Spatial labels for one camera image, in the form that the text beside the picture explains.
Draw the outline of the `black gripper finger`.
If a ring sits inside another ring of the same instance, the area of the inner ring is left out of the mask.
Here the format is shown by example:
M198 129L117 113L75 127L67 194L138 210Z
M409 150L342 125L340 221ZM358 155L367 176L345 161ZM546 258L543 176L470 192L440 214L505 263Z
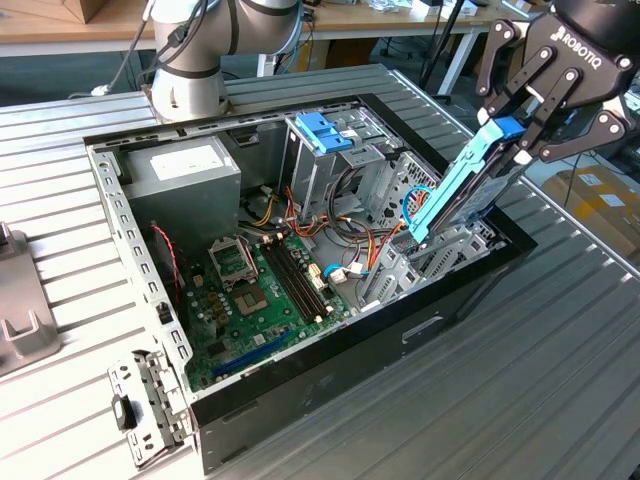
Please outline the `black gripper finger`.
M514 161L552 163L621 139L632 128L623 94L634 76L632 69L616 74L565 69L514 146Z
M549 41L534 49L528 60L522 56L520 67L509 75L517 50L526 53L527 48L532 48L531 25L532 22L511 20L493 22L476 83L476 93L483 98L483 106L477 113L479 123L513 114L530 97L540 97L530 90L533 81L556 57L556 49Z

